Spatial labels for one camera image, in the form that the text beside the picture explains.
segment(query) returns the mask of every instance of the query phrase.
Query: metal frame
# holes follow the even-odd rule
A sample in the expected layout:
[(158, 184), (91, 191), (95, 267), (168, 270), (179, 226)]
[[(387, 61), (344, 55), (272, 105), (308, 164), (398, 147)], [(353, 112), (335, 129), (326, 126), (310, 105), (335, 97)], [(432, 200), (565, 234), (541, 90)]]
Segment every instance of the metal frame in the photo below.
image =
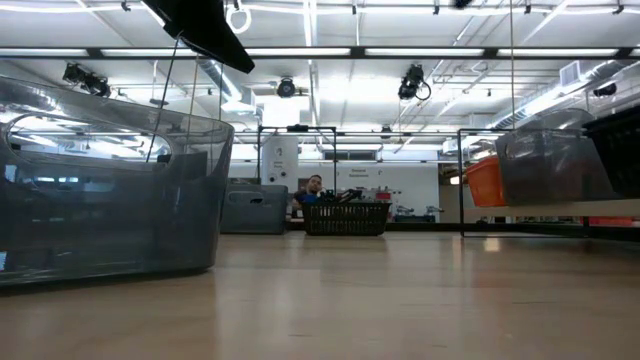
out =
[[(48, 54), (2, 54), (2, 50), (68, 50), (78, 49), (85, 50), (86, 55), (48, 55)], [(137, 56), (135, 54), (130, 55), (118, 55), (118, 56), (105, 56), (104, 50), (132, 50), (132, 51), (169, 51), (173, 48), (167, 47), (87, 47), (87, 46), (64, 46), (64, 47), (37, 47), (37, 46), (16, 46), (16, 47), (0, 47), (0, 59), (41, 59), (41, 60), (69, 60), (69, 59), (85, 59), (85, 60), (171, 60), (173, 56), (167, 53), (167, 55), (144, 55)], [(407, 60), (420, 60), (420, 59), (432, 59), (432, 60), (512, 60), (511, 55), (499, 56), (498, 50), (509, 50), (509, 46), (502, 47), (486, 47), (486, 46), (315, 46), (315, 47), (302, 47), (302, 46), (277, 46), (277, 47), (247, 47), (245, 48), (249, 53), (253, 49), (260, 50), (279, 50), (279, 49), (292, 49), (299, 50), (301, 55), (289, 55), (289, 54), (272, 54), (272, 55), (253, 55), (252, 59), (347, 59), (347, 60), (367, 60), (367, 59), (407, 59)], [(309, 55), (304, 54), (305, 50), (313, 49), (348, 49), (344, 54), (316, 54)], [(368, 55), (366, 50), (375, 49), (409, 49), (409, 50), (442, 50), (440, 54), (413, 54), (413, 55)], [(459, 55), (460, 50), (464, 49), (480, 49), (482, 50), (478, 55)], [(550, 55), (514, 55), (513, 60), (640, 60), (640, 55), (637, 52), (634, 54), (634, 50), (640, 48), (634, 47), (514, 47), (514, 50), (604, 50), (604, 49), (616, 49), (613, 55), (562, 55), (562, 56), (550, 56)], [(176, 60), (196, 60), (196, 53), (177, 54)]]
[[(258, 126), (258, 164), (257, 164), (257, 178), (258, 184), (262, 184), (262, 174), (260, 173), (260, 147), (262, 145), (262, 132), (264, 130), (275, 130), (275, 134), (278, 134), (278, 130), (290, 130), (291, 127), (287, 126)], [(317, 135), (324, 136), (322, 134), (322, 130), (329, 130), (333, 133), (333, 191), (334, 194), (338, 194), (338, 132), (335, 126), (304, 126), (302, 129), (306, 131), (296, 131), (292, 132), (293, 134), (307, 134), (308, 130), (316, 130), (318, 131)]]
[[(474, 129), (474, 128), (466, 128), (466, 129), (459, 129), (457, 132), (457, 141), (458, 141), (458, 180), (459, 180), (459, 184), (458, 184), (458, 203), (460, 205), (460, 237), (462, 239), (464, 238), (486, 238), (487, 236), (474, 236), (474, 235), (465, 235), (465, 222), (464, 222), (464, 182), (462, 181), (463, 179), (463, 166), (462, 166), (462, 134), (466, 134), (466, 135), (476, 135), (477, 133), (509, 133), (513, 131), (513, 129)], [(583, 225), (582, 225), (582, 229), (584, 230), (584, 237), (589, 237), (589, 228), (590, 228), (590, 224), (589, 224), (589, 217), (588, 216), (583, 216)], [(563, 235), (544, 235), (544, 236), (539, 236), (539, 235), (527, 235), (527, 236), (495, 236), (492, 235), (491, 237), (495, 237), (495, 238), (532, 238), (532, 237), (544, 237), (544, 238), (571, 238), (569, 236), (563, 236)]]

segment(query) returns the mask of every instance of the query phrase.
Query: wooden floor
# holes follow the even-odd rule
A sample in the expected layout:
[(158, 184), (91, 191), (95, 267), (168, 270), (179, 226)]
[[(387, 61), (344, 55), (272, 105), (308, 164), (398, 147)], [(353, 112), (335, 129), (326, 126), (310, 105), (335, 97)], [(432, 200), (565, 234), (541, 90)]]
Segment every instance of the wooden floor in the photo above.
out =
[(640, 251), (224, 236), (215, 270), (0, 297), (0, 359), (640, 359)]

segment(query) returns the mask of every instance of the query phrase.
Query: cable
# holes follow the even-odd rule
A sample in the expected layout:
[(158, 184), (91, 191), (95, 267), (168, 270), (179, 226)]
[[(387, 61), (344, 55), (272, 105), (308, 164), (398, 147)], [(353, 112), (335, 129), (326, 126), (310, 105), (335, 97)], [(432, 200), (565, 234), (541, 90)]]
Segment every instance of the cable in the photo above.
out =
[(429, 98), (431, 97), (431, 86), (429, 86), (429, 84), (427, 84), (426, 81), (422, 80), (422, 85), (426, 86), (427, 89), (429, 89), (429, 95), (427, 95), (424, 98), (421, 98), (420, 96), (418, 96), (418, 93), (416, 92), (416, 99), (420, 100), (420, 101), (427, 101), (429, 100)]
[[(218, 87), (220, 89), (222, 89), (222, 77), (224, 76), (224, 64), (222, 64), (220, 66), (220, 84), (218, 84)], [(218, 121), (222, 121), (222, 92), (220, 93), (221, 95), (218, 96)], [(211, 123), (212, 128), (211, 128), (211, 144), (209, 146), (209, 157), (210, 157), (210, 161), (209, 163), (211, 164), (211, 172), (213, 173), (213, 134), (214, 134), (214, 130), (215, 130), (215, 122)]]
[(151, 158), (151, 151), (153, 150), (153, 143), (156, 141), (156, 135), (158, 133), (158, 127), (160, 126), (160, 118), (162, 117), (162, 109), (164, 108), (165, 100), (167, 98), (167, 89), (169, 88), (169, 81), (171, 81), (171, 71), (173, 70), (173, 63), (176, 61), (176, 52), (178, 51), (178, 45), (180, 44), (180, 35), (182, 31), (176, 36), (176, 44), (173, 47), (173, 56), (171, 57), (171, 64), (169, 65), (169, 72), (167, 73), (167, 81), (164, 83), (164, 93), (162, 94), (162, 102), (160, 103), (160, 111), (158, 111), (158, 117), (156, 119), (156, 126), (153, 130), (153, 137), (151, 138), (151, 145), (149, 146), (149, 152), (147, 153), (147, 161)]
[(189, 135), (191, 135), (191, 117), (193, 116), (193, 103), (196, 101), (196, 82), (198, 81), (198, 59), (200, 54), (196, 54), (196, 69), (193, 74), (193, 91), (191, 92), (191, 106), (189, 107), (189, 123), (187, 124), (187, 139), (185, 144), (185, 154), (189, 152)]

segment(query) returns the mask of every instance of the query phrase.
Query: white cylinder tank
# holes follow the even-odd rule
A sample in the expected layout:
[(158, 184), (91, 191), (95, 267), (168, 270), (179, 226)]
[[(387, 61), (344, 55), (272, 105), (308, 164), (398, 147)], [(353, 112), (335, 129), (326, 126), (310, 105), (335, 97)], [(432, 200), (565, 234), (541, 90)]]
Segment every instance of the white cylinder tank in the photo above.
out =
[(272, 136), (262, 146), (263, 185), (285, 185), (298, 190), (298, 137)]

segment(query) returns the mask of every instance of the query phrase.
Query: orange bin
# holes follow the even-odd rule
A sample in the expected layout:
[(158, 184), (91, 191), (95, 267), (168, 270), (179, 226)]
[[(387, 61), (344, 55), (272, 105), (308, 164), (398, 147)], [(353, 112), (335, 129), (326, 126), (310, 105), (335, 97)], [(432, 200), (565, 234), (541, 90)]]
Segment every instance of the orange bin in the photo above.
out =
[(488, 157), (467, 168), (471, 196), (476, 206), (505, 206), (498, 157)]

